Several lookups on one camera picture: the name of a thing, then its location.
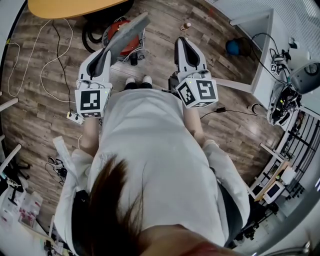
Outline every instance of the wooden table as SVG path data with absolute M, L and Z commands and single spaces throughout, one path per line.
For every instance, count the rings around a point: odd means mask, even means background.
M 28 0 L 30 11 L 44 19 L 82 16 L 118 5 L 127 0 Z

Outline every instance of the foot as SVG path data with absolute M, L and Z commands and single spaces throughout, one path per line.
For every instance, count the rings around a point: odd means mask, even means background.
M 152 85 L 152 78 L 150 75 L 146 75 L 144 78 L 143 78 L 143 81 L 142 83 L 148 83 L 150 85 Z
M 136 80 L 133 77 L 127 78 L 127 80 L 125 81 L 125 85 L 130 84 L 130 83 L 136 83 Z

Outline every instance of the wooden floor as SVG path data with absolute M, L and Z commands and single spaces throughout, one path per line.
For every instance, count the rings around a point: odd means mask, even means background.
M 177 37 L 186 36 L 203 51 L 212 76 L 222 79 L 251 83 L 257 69 L 254 57 L 226 56 L 227 40 L 244 36 L 238 28 L 229 25 L 229 21 L 216 9 L 204 1 L 193 0 L 136 0 L 128 13 L 133 18 L 140 13 L 149 12 L 151 24 L 145 31 L 145 47 L 150 50 L 146 59 L 138 66 L 117 63 L 111 69 L 111 82 L 115 91 L 125 86 L 128 77 L 142 81 L 144 75 L 150 75 L 156 88 L 167 88 L 168 77 L 176 70 L 174 64 L 174 43 Z M 190 21 L 192 27 L 181 32 L 180 26 Z M 21 46 L 19 61 L 10 80 L 10 92 L 15 94 L 21 85 L 26 65 L 39 29 L 46 20 L 33 16 L 27 9 L 14 30 L 11 42 Z M 65 68 L 67 82 L 71 87 L 71 100 L 82 61 L 89 55 L 82 44 L 82 26 L 84 19 L 69 20 L 73 31 L 71 48 L 61 62 Z M 59 53 L 64 52 L 70 42 L 71 31 L 65 20 L 55 21 L 61 35 Z M 61 193 L 61 186 L 45 170 L 48 156 L 56 156 L 53 138 L 62 135 L 70 152 L 77 147 L 82 127 L 66 119 L 68 104 L 61 103 L 48 96 L 40 85 L 42 67 L 56 57 L 58 36 L 49 23 L 41 32 L 28 66 L 25 80 L 18 95 L 19 102 L 1 112 L 2 128 L 7 148 L 12 150 L 18 143 L 22 149 L 18 153 L 19 161 L 32 165 L 28 172 L 29 188 L 40 193 L 44 199 L 39 216 L 40 223 L 47 229 L 51 215 L 54 214 Z M 11 45 L 5 58 L 1 81 L 1 102 L 8 95 L 8 78 L 16 60 L 18 48 Z M 43 72 L 46 89 L 60 99 L 68 99 L 68 90 L 64 82 L 62 69 L 55 61 Z M 204 115 L 218 107 L 228 110 L 248 112 L 247 106 L 255 103 L 253 96 L 218 86 L 219 103 L 203 108 Z M 202 119 L 206 136 L 214 139 L 225 150 L 241 176 L 247 183 L 262 171 L 269 160 L 269 154 L 260 143 L 274 148 L 282 136 L 280 127 L 273 127 L 264 118 L 236 112 L 213 113 Z

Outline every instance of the cable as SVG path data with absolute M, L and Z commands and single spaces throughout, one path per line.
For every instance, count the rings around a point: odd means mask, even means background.
M 74 31 L 73 31 L 73 29 L 71 28 L 69 22 L 68 22 L 66 19 L 64 19 L 64 20 L 68 23 L 69 28 L 71 29 L 72 34 L 71 34 L 70 43 L 69 43 L 69 46 L 68 46 L 67 50 L 66 50 L 63 54 L 61 54 L 60 56 L 58 56 L 59 58 L 62 57 L 63 55 L 65 55 L 66 52 L 69 50 L 70 45 L 71 45 L 71 42 L 72 42 L 72 39 L 73 39 L 73 36 L 74 36 Z M 34 44 L 33 44 L 33 48 L 32 48 L 30 57 L 29 57 L 28 62 L 27 62 L 27 64 L 26 64 L 26 68 L 25 68 L 25 71 L 24 71 L 24 75 L 23 75 L 23 78 L 22 78 L 21 85 L 20 85 L 20 87 L 19 87 L 18 92 L 17 92 L 15 95 L 13 95 L 13 94 L 10 93 L 10 78 L 11 78 L 11 76 L 12 76 L 14 70 L 15 70 L 15 67 L 16 67 L 16 65 L 17 65 L 17 63 L 18 63 L 18 60 L 19 60 L 20 45 L 17 44 L 16 42 L 8 43 L 9 45 L 17 45 L 17 46 L 19 47 L 18 55 L 17 55 L 17 57 L 16 57 L 16 62 L 15 62 L 15 64 L 14 64 L 14 66 L 13 66 L 13 69 L 12 69 L 12 71 L 11 71 L 11 74 L 10 74 L 10 76 L 9 76 L 8 83 L 7 83 L 7 84 L 8 84 L 8 93 L 9 93 L 9 95 L 10 95 L 11 97 L 16 97 L 16 96 L 18 96 L 18 94 L 20 93 L 20 91 L 21 91 L 21 89 L 22 89 L 22 86 L 23 86 L 23 84 L 24 84 L 24 80 L 25 80 L 26 73 L 27 73 L 27 70 L 28 70 L 29 62 L 30 62 L 30 60 L 31 60 L 32 54 L 34 53 L 34 50 L 35 50 L 36 43 L 37 43 L 37 41 L 38 41 L 39 35 L 40 35 L 42 29 L 43 29 L 50 21 L 52 21 L 52 19 L 50 19 L 49 21 L 47 21 L 47 22 L 40 28 L 40 30 L 39 30 L 39 33 L 38 33 L 38 35 L 37 35 L 37 37 L 36 37 L 36 39 L 35 39 L 35 42 L 34 42 Z M 46 88 L 44 87 L 44 84 L 43 84 L 43 81 L 42 81 L 42 72 L 44 71 L 45 67 L 46 67 L 49 63 L 54 62 L 56 59 L 57 59 L 57 58 L 51 60 L 50 62 L 48 62 L 47 64 L 45 64 L 44 67 L 42 68 L 41 73 L 40 73 L 40 82 L 41 82 L 41 85 L 42 85 L 44 91 L 45 91 L 48 95 L 50 95 L 51 97 L 55 98 L 56 100 L 58 100 L 58 101 L 60 101 L 60 102 L 75 103 L 74 101 L 58 99 L 58 98 L 55 97 L 54 95 L 50 94 L 50 93 L 46 90 Z
M 269 35 L 268 33 L 258 33 L 258 34 L 255 34 L 255 35 L 251 38 L 251 47 L 252 47 L 253 55 L 256 57 L 256 59 L 258 60 L 258 62 L 261 64 L 261 66 L 264 67 L 264 69 L 265 69 L 266 71 L 268 71 L 268 73 L 269 73 L 275 80 L 277 80 L 278 82 L 286 85 L 287 82 L 277 79 L 277 78 L 269 71 L 269 69 L 267 69 L 267 68 L 265 67 L 265 65 L 260 61 L 260 58 L 259 58 L 259 57 L 257 56 L 257 54 L 255 53 L 254 48 L 253 48 L 254 38 L 256 38 L 256 37 L 259 36 L 259 35 L 266 35 L 266 36 L 270 37 L 270 38 L 272 39 L 272 41 L 274 42 L 274 45 L 275 45 L 275 48 L 276 48 L 277 53 L 279 54 L 279 51 L 278 51 L 276 42 L 275 42 L 275 40 L 272 38 L 272 36 Z
M 277 47 L 277 44 L 276 44 L 275 40 L 274 40 L 273 37 L 272 37 L 271 35 L 269 35 L 268 33 L 264 33 L 264 32 L 257 33 L 257 34 L 255 34 L 255 35 L 251 38 L 251 41 L 253 41 L 255 38 L 257 38 L 257 37 L 260 36 L 260 35 L 265 35 L 265 36 L 268 36 L 269 38 L 271 38 L 272 41 L 273 41 L 273 43 L 274 43 L 276 52 L 279 54 L 278 47 Z
M 64 183 L 64 181 L 61 179 L 61 177 L 59 177 L 60 178 L 60 180 L 61 181 L 57 181 L 52 175 L 51 175 L 51 173 L 47 170 L 47 165 L 50 165 L 49 163 L 46 163 L 45 164 L 45 166 L 44 166 L 44 169 L 47 171 L 47 173 L 51 176 L 51 178 L 55 181 L 55 182 L 57 182 L 57 183 L 59 183 L 60 184 L 60 186 L 64 186 L 62 183 Z
M 64 18 L 64 20 L 68 23 L 69 28 L 70 28 L 71 33 L 72 33 L 72 34 L 71 34 L 71 38 L 70 38 L 69 46 L 68 46 L 68 48 L 66 49 L 66 51 L 65 51 L 64 53 L 62 53 L 62 54 L 59 55 L 58 57 L 54 58 L 53 60 L 49 61 L 47 64 L 45 64 L 45 65 L 43 66 L 43 68 L 42 68 L 42 70 L 41 70 L 41 73 L 40 73 L 40 82 L 41 82 L 41 85 L 42 85 L 44 91 L 45 91 L 48 95 L 50 95 L 51 97 L 53 97 L 54 99 L 56 99 L 57 101 L 59 101 L 59 102 L 69 102 L 69 103 L 74 103 L 74 104 L 75 104 L 74 101 L 61 100 L 61 99 L 57 98 L 56 96 L 52 95 L 51 93 L 49 93 L 49 92 L 46 90 L 46 88 L 45 88 L 45 86 L 44 86 L 44 83 L 43 83 L 43 81 L 42 81 L 42 73 L 43 73 L 45 67 L 46 67 L 48 64 L 50 64 L 51 62 L 54 62 L 55 60 L 57 60 L 58 58 L 61 58 L 61 57 L 62 57 L 63 55 L 65 55 L 65 54 L 67 53 L 67 51 L 70 49 L 71 42 L 72 42 L 72 39 L 73 39 L 73 37 L 74 37 L 74 31 L 73 31 L 73 29 L 71 28 L 71 26 L 70 26 L 70 24 L 69 24 L 69 21 L 67 21 L 65 18 Z
M 269 52 L 270 52 L 270 55 L 271 55 L 272 61 L 274 62 L 274 55 L 276 55 L 276 54 L 277 54 L 277 52 L 276 52 L 276 50 L 275 50 L 275 49 L 273 49 L 273 48 L 270 48 L 270 49 L 269 49 Z
M 148 49 L 145 48 L 145 32 L 146 32 L 146 29 L 143 30 L 143 33 L 142 33 L 142 46 L 134 49 L 132 52 L 130 52 L 125 58 L 124 60 L 117 60 L 118 62 L 120 63 L 125 63 L 128 61 L 129 57 L 131 56 L 131 54 L 135 53 L 135 52 L 138 52 L 138 51 L 147 51 L 150 53 L 150 51 Z
M 264 116 L 261 116 L 261 115 L 250 114 L 250 113 L 245 113 L 245 112 L 236 111 L 236 110 L 228 110 L 228 109 L 226 109 L 225 111 L 218 111 L 218 112 L 217 112 L 217 110 L 219 110 L 219 108 L 216 109 L 215 111 L 212 111 L 212 112 L 209 112 L 209 113 L 203 115 L 202 117 L 200 117 L 200 119 L 202 119 L 202 118 L 204 118 L 205 116 L 210 115 L 210 114 L 212 114 L 212 113 L 223 113 L 223 112 L 227 112 L 227 111 L 230 111 L 230 112 L 238 112 L 238 113 L 242 113 L 242 114 L 246 114 L 246 115 L 250 115 L 250 116 L 256 116 L 256 117 L 263 117 L 263 118 L 264 118 Z
M 12 94 L 10 93 L 10 90 L 9 90 L 9 88 L 10 88 L 9 82 L 10 82 L 11 75 L 13 74 L 13 72 L 14 72 L 14 70 L 15 70 L 15 67 L 16 67 L 16 65 L 17 65 L 17 63 L 18 63 L 19 53 L 20 53 L 20 45 L 17 44 L 16 42 L 9 43 L 9 45 L 17 45 L 17 46 L 19 46 L 18 56 L 17 56 L 17 58 L 16 58 L 16 62 L 15 62 L 15 64 L 14 64 L 14 66 L 13 66 L 13 69 L 12 69 L 11 74 L 10 74 L 9 79 L 8 79 L 8 93 L 9 93 L 9 95 L 10 95 L 11 97 L 16 97 L 16 96 L 18 96 L 18 94 L 20 93 L 21 88 L 22 88 L 22 85 L 24 84 L 24 80 L 25 80 L 26 73 L 27 73 L 27 70 L 28 70 L 29 62 L 30 62 L 30 59 L 31 59 L 32 54 L 34 53 L 35 46 L 36 46 L 36 42 L 38 41 L 40 32 L 41 32 L 41 30 L 42 30 L 50 21 L 51 21 L 51 19 L 50 19 L 46 24 L 44 24 L 44 25 L 40 28 L 40 30 L 39 30 L 39 33 L 38 33 L 38 35 L 37 35 L 37 37 L 36 37 L 36 40 L 35 40 L 35 42 L 34 42 L 34 44 L 33 44 L 33 48 L 32 48 L 30 57 L 29 57 L 28 62 L 27 62 L 27 64 L 26 64 L 26 68 L 25 68 L 25 72 L 24 72 L 24 75 L 23 75 L 23 78 L 22 78 L 22 82 L 21 82 L 20 88 L 19 88 L 18 92 L 16 93 L 16 95 L 12 95 Z
M 67 83 L 66 72 L 65 72 L 64 66 L 62 65 L 62 63 L 61 63 L 61 61 L 60 61 L 60 58 L 59 58 L 59 55 L 58 55 L 58 52 L 59 52 L 59 43 L 60 43 L 60 34 L 59 34 L 57 28 L 55 27 L 55 20 L 54 20 L 54 19 L 52 20 L 52 26 L 53 26 L 54 30 L 56 31 L 56 33 L 57 33 L 57 35 L 58 35 L 58 44 L 57 44 L 57 46 L 56 46 L 56 57 L 57 57 L 57 59 L 58 59 L 58 61 L 59 61 L 59 63 L 60 63 L 60 66 L 61 66 L 62 70 L 63 70 L 65 85 L 66 85 L 66 87 L 68 88 L 69 111 L 70 111 L 70 113 L 71 113 L 70 88 L 69 88 L 68 83 Z
M 83 134 L 81 134 L 80 137 L 78 138 L 78 149 L 80 149 L 79 141 L 80 141 L 82 135 L 83 135 Z

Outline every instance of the white sleeve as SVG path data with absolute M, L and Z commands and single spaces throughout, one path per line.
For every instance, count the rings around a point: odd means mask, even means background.
M 91 169 L 93 157 L 88 153 L 76 149 L 72 153 L 72 161 L 77 171 L 77 177 L 80 182 L 80 186 L 87 187 L 88 174 Z M 77 182 L 71 174 L 66 175 L 66 179 L 62 188 L 59 203 L 55 210 L 54 225 L 59 233 L 60 237 L 68 244 L 71 242 L 71 217 L 72 206 L 76 189 L 78 187 Z
M 250 214 L 250 204 L 244 180 L 228 154 L 219 148 L 213 140 L 207 140 L 202 149 L 208 159 L 209 166 L 214 169 L 216 179 L 221 182 L 237 205 L 243 226 L 245 226 Z

